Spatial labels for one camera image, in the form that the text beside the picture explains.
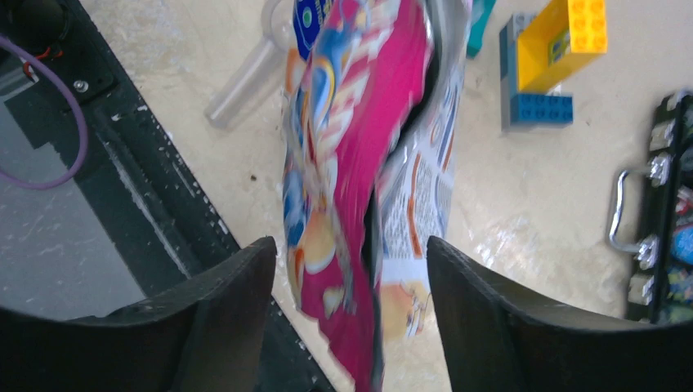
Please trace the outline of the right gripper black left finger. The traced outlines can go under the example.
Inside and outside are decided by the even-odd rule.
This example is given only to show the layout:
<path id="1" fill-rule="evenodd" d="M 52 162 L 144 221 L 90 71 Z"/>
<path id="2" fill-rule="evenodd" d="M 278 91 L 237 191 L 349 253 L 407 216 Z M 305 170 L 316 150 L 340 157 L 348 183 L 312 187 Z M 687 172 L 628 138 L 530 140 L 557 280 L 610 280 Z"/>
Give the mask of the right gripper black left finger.
<path id="1" fill-rule="evenodd" d="M 1 311 L 4 391 L 250 391 L 275 276 L 259 238 L 156 296 L 99 317 Z"/>

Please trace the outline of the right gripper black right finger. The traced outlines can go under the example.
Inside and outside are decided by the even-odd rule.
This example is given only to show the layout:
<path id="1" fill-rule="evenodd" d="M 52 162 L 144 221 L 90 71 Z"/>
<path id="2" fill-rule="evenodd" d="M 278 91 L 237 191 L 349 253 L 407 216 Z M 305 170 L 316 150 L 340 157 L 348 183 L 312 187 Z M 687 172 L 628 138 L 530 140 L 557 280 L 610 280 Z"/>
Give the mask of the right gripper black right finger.
<path id="1" fill-rule="evenodd" d="M 474 261 L 442 238 L 427 268 L 455 391 L 689 391 L 692 326 L 568 305 Z"/>

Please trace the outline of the colourful pet food bag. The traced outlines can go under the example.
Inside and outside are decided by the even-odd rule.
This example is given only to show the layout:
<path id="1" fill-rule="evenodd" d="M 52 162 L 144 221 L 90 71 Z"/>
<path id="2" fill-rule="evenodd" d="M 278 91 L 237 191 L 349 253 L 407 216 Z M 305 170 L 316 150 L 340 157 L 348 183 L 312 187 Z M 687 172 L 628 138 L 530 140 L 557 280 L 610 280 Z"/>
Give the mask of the colourful pet food bag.
<path id="1" fill-rule="evenodd" d="M 286 73 L 286 278 L 357 391 L 379 391 L 383 343 L 431 304 L 471 30 L 469 1 L 295 1 Z"/>

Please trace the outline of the clear plastic scoop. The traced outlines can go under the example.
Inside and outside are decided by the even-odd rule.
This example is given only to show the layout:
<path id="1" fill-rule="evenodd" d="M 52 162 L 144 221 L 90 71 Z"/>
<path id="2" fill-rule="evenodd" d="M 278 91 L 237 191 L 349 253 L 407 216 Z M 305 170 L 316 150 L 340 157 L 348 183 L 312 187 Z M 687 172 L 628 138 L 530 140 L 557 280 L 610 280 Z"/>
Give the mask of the clear plastic scoop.
<path id="1" fill-rule="evenodd" d="M 285 61 L 295 42 L 292 17 L 292 1 L 264 3 L 262 35 L 257 45 L 204 110 L 211 126 L 237 127 L 280 89 L 284 83 Z"/>

